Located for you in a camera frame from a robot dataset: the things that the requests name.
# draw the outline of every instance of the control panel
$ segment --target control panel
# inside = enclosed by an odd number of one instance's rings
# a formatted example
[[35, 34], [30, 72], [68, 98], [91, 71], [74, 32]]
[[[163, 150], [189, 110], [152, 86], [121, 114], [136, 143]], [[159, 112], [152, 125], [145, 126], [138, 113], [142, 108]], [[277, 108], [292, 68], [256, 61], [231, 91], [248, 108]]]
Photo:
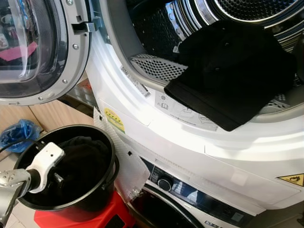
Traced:
[[169, 192], [197, 209], [241, 228], [248, 224], [253, 218], [252, 215], [225, 204], [182, 182], [145, 159], [142, 158], [142, 160], [151, 173], [149, 177], [150, 181], [157, 184], [164, 191]]

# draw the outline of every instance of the black cloth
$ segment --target black cloth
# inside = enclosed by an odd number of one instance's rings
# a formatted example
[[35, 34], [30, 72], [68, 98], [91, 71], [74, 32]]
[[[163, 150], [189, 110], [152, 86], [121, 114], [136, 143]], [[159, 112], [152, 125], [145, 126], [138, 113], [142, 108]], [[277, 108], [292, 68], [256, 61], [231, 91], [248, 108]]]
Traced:
[[294, 56], [259, 25], [217, 21], [185, 39], [179, 52], [188, 68], [165, 93], [227, 131], [293, 85]]
[[[65, 156], [50, 170], [46, 188], [27, 196], [34, 204], [57, 206], [72, 202], [90, 191], [109, 167], [111, 154], [102, 141], [80, 136], [59, 144], [59, 147]], [[55, 173], [63, 178], [61, 183]]]

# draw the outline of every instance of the black bucket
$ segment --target black bucket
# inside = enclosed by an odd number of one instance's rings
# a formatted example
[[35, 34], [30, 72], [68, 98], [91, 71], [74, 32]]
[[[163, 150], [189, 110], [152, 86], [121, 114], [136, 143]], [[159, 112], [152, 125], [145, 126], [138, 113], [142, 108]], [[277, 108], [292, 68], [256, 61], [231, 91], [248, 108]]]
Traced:
[[[19, 199], [22, 204], [35, 210], [54, 211], [76, 222], [95, 218], [100, 214], [100, 211], [107, 206], [114, 191], [114, 180], [119, 171], [119, 161], [115, 155], [114, 144], [105, 132], [89, 125], [70, 125], [53, 130], [37, 141], [44, 143], [53, 142], [58, 145], [79, 136], [91, 137], [92, 141], [100, 140], [110, 151], [108, 167], [101, 180], [83, 196], [62, 205], [45, 205], [43, 202], [34, 203], [33, 198], [37, 197], [36, 195], [39, 193], [27, 193]], [[18, 159], [15, 169], [27, 168], [37, 153], [38, 150], [35, 145], [29, 147]]]

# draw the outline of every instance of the yellow label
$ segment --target yellow label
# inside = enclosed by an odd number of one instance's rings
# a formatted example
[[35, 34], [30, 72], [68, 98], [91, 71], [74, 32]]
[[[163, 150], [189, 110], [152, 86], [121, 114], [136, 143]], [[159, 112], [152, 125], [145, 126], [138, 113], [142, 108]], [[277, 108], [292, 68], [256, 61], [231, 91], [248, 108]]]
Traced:
[[289, 183], [304, 187], [304, 173], [300, 173], [297, 175], [283, 176], [278, 178], [287, 181]]
[[124, 125], [122, 120], [116, 115], [115, 112], [113, 112], [109, 108], [104, 109], [105, 116], [107, 120], [115, 127], [117, 127], [119, 130], [121, 130], [124, 133]]

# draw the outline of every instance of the cable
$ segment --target cable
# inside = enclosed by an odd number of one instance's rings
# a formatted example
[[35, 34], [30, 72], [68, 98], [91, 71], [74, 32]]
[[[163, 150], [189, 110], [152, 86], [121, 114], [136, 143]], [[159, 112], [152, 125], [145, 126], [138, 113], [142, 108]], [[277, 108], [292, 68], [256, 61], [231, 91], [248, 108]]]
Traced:
[[32, 140], [32, 139], [20, 139], [20, 140], [17, 140], [15, 142], [12, 142], [6, 146], [4, 146], [3, 148], [0, 149], [0, 153], [4, 150], [6, 150], [7, 148], [17, 144], [17, 143], [21, 143], [21, 142], [31, 142], [32, 144], [36, 144], [38, 146], [38, 149], [41, 150], [43, 147], [44, 147], [44, 144], [40, 143], [40, 142], [37, 142], [35, 140]]

